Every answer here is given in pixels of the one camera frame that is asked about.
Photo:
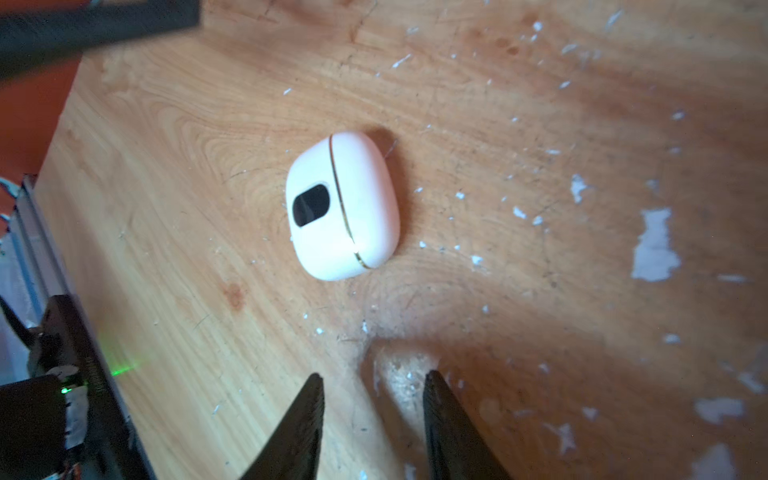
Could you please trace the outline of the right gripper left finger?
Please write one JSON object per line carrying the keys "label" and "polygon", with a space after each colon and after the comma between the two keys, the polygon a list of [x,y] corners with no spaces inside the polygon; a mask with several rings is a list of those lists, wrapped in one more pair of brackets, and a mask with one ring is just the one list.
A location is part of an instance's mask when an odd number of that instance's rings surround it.
{"label": "right gripper left finger", "polygon": [[316,479],[324,411],[323,378],[312,373],[241,479]]}

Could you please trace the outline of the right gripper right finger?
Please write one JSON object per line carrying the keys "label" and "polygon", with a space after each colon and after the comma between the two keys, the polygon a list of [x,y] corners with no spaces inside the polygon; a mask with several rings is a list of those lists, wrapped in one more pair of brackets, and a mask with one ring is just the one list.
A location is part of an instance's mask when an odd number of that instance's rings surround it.
{"label": "right gripper right finger", "polygon": [[422,399],[430,479],[511,479],[439,371],[426,375]]}

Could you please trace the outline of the white earbud charging case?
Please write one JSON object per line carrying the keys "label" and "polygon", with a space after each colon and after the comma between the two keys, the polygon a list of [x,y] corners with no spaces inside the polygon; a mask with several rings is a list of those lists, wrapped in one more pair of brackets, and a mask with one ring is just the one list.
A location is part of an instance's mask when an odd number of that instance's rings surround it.
{"label": "white earbud charging case", "polygon": [[384,157],[362,132],[333,134],[302,153],[286,180],[291,241],[304,270],[321,281],[385,264],[400,215]]}

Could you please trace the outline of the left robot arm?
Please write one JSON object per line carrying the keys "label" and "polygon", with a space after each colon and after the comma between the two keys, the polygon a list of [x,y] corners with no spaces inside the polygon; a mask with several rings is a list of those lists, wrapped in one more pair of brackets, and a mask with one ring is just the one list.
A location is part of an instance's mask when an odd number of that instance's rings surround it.
{"label": "left robot arm", "polygon": [[112,44],[194,28],[199,1],[88,2],[1,16],[1,79]]}

